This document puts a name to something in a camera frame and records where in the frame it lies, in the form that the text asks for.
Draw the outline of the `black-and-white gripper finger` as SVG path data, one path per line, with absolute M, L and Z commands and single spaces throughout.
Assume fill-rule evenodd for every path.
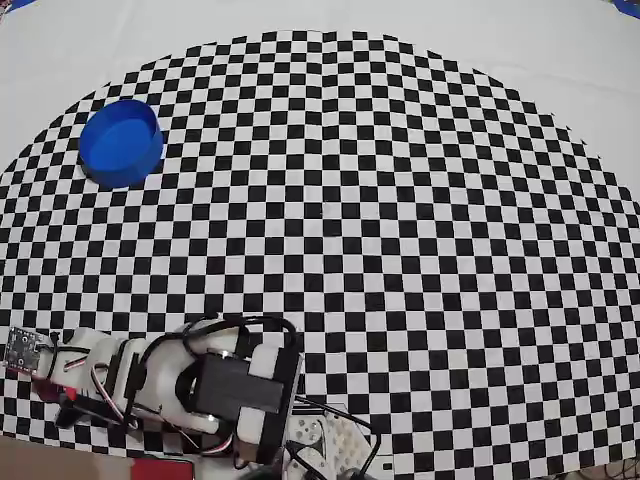
M 122 424 L 112 408 L 103 401 L 87 397 L 77 397 L 75 400 L 64 397 L 60 403 L 55 425 L 59 428 L 70 428 L 85 416 L 111 425 Z

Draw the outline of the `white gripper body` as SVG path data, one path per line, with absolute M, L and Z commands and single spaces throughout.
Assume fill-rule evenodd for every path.
M 51 336 L 47 346 L 47 379 L 78 395 L 99 396 L 109 378 L 121 339 L 89 328 L 77 329 L 68 341 Z

